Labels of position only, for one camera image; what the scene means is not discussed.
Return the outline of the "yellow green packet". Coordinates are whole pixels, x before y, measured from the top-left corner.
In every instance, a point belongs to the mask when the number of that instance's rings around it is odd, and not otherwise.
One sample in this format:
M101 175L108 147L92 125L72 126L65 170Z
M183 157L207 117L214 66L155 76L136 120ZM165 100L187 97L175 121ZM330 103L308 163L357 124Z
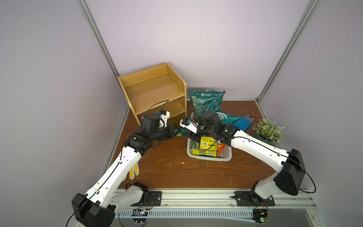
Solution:
M175 137L177 137L181 133L181 131L182 131L182 128L180 128L180 127L175 128Z

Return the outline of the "green orange bee fertilizer bag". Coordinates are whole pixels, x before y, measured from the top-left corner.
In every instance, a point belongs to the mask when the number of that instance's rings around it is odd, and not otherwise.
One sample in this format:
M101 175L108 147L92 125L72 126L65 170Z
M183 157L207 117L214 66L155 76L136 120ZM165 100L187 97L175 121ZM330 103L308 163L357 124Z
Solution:
M217 115L223 124L235 124L243 118L243 116L234 116L223 112L217 112Z

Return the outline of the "tall green yellow fertilizer bag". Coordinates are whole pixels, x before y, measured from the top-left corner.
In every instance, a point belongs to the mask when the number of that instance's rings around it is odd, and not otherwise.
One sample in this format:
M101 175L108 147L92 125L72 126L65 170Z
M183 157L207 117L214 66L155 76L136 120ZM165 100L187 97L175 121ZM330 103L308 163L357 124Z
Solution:
M194 119L199 121L203 113L208 110L222 112L222 101L226 92L214 90L191 90L188 95L194 109Z

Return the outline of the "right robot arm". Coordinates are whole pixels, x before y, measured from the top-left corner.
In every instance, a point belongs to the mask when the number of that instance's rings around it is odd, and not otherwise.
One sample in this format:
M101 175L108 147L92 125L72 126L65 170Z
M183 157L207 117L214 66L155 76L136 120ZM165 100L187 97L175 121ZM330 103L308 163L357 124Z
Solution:
M301 185L308 173L298 150L287 151L262 142L232 124L224 124L212 110L203 114L201 123L185 118L180 125L188 130L188 137L196 142L201 142L204 136L211 137L258 158L275 170L273 175L253 185L249 192L250 200L260 202L279 193L297 196L303 192Z

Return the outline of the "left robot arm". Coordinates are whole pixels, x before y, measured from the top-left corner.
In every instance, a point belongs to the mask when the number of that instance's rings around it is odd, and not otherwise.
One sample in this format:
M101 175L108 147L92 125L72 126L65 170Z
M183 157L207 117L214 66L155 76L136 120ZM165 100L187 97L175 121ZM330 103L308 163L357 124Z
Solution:
M118 198L114 196L129 171L153 147L156 141L166 141L176 137L179 130L169 124L170 113L161 110L143 117L141 126L127 138L123 149L109 169L85 194L76 194L72 199L77 227L108 227L115 215L131 205L148 198L148 187L137 182Z

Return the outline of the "wooden shelf unit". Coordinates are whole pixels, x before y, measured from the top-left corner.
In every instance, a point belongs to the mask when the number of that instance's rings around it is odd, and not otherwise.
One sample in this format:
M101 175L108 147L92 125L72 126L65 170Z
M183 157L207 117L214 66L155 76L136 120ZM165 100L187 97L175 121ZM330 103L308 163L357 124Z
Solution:
M118 77L118 81L138 124L145 113L160 109L170 112L170 123L178 124L187 116L186 82L168 63Z

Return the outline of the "white plastic basket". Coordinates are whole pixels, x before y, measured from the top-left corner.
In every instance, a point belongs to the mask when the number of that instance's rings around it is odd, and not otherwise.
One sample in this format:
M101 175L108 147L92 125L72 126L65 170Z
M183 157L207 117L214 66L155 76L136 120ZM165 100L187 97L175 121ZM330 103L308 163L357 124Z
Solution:
M199 122L196 122L199 125L205 125L210 127L210 135L208 137L212 137L217 141L217 150L216 150L216 158L208 158L202 156L195 156L192 155L191 151L191 133L187 133L186 136L188 137L187 142L187 155L191 158L201 159L201 160L208 160L208 161L230 161L232 158L232 148L226 144L226 137L225 133L222 132L223 128L226 126L222 123L220 118L218 117L217 113L214 111L206 111Z

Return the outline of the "blue work glove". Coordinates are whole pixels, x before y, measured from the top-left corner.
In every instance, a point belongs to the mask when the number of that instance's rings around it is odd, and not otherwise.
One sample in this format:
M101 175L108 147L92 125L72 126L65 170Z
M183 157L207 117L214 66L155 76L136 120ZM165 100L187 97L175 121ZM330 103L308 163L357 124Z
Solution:
M240 120L236 121L233 125L239 128L242 131L246 131L255 120L255 117L251 116L250 114L245 115Z

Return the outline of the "yellow work glove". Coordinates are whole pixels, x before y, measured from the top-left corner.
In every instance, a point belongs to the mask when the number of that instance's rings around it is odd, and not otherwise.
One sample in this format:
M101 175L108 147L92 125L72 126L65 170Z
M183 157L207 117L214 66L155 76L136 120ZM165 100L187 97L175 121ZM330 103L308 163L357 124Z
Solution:
M129 179L134 180L140 174L139 163L137 162L129 171Z

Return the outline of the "potted green plant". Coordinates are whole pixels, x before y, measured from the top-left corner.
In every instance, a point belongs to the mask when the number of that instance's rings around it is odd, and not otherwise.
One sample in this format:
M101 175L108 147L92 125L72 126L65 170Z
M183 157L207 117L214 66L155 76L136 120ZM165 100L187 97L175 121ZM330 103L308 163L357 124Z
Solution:
M281 131L284 128L284 126L277 126L275 121L270 121L268 118L260 119L252 126L256 134L271 145L276 145L279 140L282 140Z

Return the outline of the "left controller board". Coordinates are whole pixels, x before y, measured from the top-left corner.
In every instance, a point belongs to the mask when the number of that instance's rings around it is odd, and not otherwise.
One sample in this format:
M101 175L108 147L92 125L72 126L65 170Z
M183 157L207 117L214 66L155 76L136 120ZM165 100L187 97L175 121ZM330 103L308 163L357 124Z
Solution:
M137 227L143 227L148 219L148 210L134 209L132 212L132 220Z

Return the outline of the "controller board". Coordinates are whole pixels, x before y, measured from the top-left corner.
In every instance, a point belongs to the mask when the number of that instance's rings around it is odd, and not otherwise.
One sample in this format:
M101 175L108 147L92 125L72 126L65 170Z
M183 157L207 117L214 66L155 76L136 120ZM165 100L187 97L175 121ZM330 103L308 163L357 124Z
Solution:
M252 220L257 224L265 224L270 220L270 215L267 209L255 209L252 211Z
M137 227L143 227L148 219L148 210L134 209L132 212L132 220Z

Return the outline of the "right controller board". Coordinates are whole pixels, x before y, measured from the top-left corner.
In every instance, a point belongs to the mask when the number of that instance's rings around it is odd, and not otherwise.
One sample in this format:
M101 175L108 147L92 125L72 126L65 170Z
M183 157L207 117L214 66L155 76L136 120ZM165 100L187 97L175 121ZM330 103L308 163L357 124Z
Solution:
M252 220L257 224L265 224L270 220L270 215L267 209L255 209L252 211Z

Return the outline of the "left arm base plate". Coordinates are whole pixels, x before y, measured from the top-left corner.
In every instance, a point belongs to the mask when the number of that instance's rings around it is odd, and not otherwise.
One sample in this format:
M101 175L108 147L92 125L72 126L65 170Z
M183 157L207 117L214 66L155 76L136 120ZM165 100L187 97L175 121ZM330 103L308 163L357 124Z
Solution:
M142 199L135 203L133 206L138 207L159 207L161 206L162 192L161 191L150 191L147 195L143 195Z

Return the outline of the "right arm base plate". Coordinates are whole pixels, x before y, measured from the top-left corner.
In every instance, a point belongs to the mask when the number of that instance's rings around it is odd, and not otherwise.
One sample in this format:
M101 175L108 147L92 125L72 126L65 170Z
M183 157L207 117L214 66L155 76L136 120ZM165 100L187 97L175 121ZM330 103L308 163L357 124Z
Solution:
M261 197L255 195L254 193L248 191L235 191L234 195L231 196L239 207L256 207L256 206L275 206L275 201L272 196L267 199L262 199Z

